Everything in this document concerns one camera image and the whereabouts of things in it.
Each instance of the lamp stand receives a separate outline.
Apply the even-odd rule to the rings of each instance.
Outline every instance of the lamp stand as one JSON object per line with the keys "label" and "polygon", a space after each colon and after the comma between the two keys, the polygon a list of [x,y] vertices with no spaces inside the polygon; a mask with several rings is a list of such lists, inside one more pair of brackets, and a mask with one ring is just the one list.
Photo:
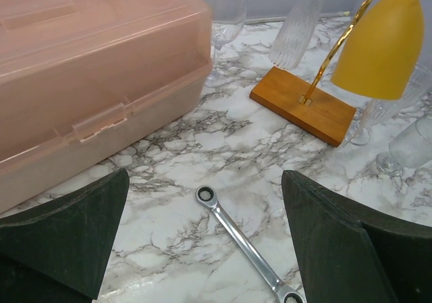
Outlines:
{"label": "lamp stand", "polygon": [[331,60],[371,2],[372,0],[363,1],[351,24],[325,58],[312,84],[273,67],[254,87],[250,98],[322,141],[339,146],[344,140],[356,109],[316,87]]}

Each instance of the champagne flute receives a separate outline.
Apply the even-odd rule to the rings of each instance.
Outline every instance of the champagne flute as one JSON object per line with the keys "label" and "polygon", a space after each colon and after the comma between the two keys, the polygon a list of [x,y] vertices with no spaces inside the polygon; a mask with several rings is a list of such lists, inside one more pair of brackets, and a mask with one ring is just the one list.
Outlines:
{"label": "champagne flute", "polygon": [[226,82],[223,71],[217,67],[217,59],[222,47],[234,41],[243,29],[246,0],[208,0],[208,3],[213,10],[213,71],[207,78],[206,86],[214,88]]}
{"label": "champagne flute", "polygon": [[432,87],[432,72],[420,63],[411,75],[410,81],[402,97],[396,101],[372,99],[362,112],[360,120],[352,122],[342,146],[351,142],[363,146],[369,142],[368,128],[377,125],[403,109],[413,106],[422,99]]}

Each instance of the black plastic object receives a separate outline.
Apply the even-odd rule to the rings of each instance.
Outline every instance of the black plastic object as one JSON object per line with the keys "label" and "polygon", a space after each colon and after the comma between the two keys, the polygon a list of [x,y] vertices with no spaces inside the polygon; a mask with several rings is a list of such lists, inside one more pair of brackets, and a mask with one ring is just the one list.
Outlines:
{"label": "black plastic object", "polygon": [[308,303],[432,302],[432,228],[297,171],[283,173],[282,190]]}
{"label": "black plastic object", "polygon": [[0,302],[96,300],[128,188],[123,169],[0,219]]}

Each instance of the glassware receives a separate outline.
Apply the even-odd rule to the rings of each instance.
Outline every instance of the glassware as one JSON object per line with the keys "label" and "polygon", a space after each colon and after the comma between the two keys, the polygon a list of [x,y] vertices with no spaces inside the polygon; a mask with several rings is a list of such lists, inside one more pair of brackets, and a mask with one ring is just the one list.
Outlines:
{"label": "glassware", "polygon": [[213,10],[213,71],[207,78],[206,86],[218,87],[225,84],[226,77],[217,67],[217,58],[222,47],[234,41],[243,29],[246,0],[208,0],[208,3]]}
{"label": "glassware", "polygon": [[360,120],[354,120],[342,145],[348,142],[363,146],[369,142],[368,128],[390,119],[401,110],[413,106],[432,86],[432,72],[420,63],[416,64],[402,97],[396,101],[372,99],[363,110]]}
{"label": "glassware", "polygon": [[318,24],[324,0],[297,0],[281,27],[269,58],[282,70],[300,63]]}
{"label": "glassware", "polygon": [[432,119],[422,117],[400,132],[389,144],[389,153],[377,155],[379,170],[399,176],[404,167],[417,168],[432,160]]}

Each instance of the yellow pendant lamp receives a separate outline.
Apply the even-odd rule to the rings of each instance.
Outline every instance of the yellow pendant lamp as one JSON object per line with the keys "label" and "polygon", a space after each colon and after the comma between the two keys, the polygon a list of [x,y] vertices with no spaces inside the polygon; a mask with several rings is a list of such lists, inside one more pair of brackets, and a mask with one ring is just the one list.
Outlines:
{"label": "yellow pendant lamp", "polygon": [[273,67],[250,98],[332,146],[341,144],[356,109],[317,88],[344,44],[331,81],[375,99],[398,99],[421,52],[425,25],[419,0],[364,0],[312,83]]}
{"label": "yellow pendant lamp", "polygon": [[331,82],[374,99],[398,99],[419,58],[425,25],[419,0],[380,0],[357,23]]}

